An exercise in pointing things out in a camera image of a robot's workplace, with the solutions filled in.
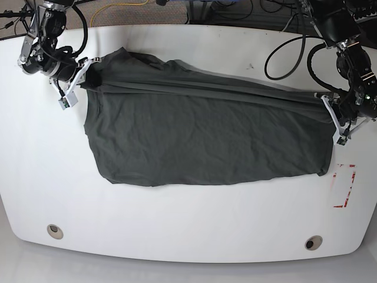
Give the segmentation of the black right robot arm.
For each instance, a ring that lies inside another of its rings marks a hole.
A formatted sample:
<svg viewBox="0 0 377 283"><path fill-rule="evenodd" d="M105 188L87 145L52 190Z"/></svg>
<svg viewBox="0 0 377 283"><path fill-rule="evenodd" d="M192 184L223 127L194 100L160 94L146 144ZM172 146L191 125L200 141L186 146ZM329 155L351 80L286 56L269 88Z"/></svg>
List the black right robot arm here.
<svg viewBox="0 0 377 283"><path fill-rule="evenodd" d="M69 8L79 16L84 33L82 44L76 51L71 46L57 47L58 37L67 25L66 13ZM22 45L18 65L26 74L41 72L49 77L62 97L65 93L60 82L96 88L102 84L102 78L92 66L93 62L88 58L76 60L85 50L87 42L88 24L76 1L34 3L34 16Z"/></svg>

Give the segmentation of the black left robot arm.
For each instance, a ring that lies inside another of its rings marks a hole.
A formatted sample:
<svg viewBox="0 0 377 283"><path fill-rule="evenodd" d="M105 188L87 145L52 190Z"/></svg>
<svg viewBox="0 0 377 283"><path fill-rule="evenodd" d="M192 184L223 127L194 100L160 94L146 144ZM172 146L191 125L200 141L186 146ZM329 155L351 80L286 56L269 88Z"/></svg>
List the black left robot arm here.
<svg viewBox="0 0 377 283"><path fill-rule="evenodd" d="M336 127L333 140L345 145L351 135L367 122L376 119L376 75L371 60L358 41L361 32L344 1L302 1L312 24L323 40L311 49L307 57L310 76L329 95L319 98ZM325 48L336 48L336 68L348 81L349 89L336 88L319 79L312 68L314 54Z"/></svg>

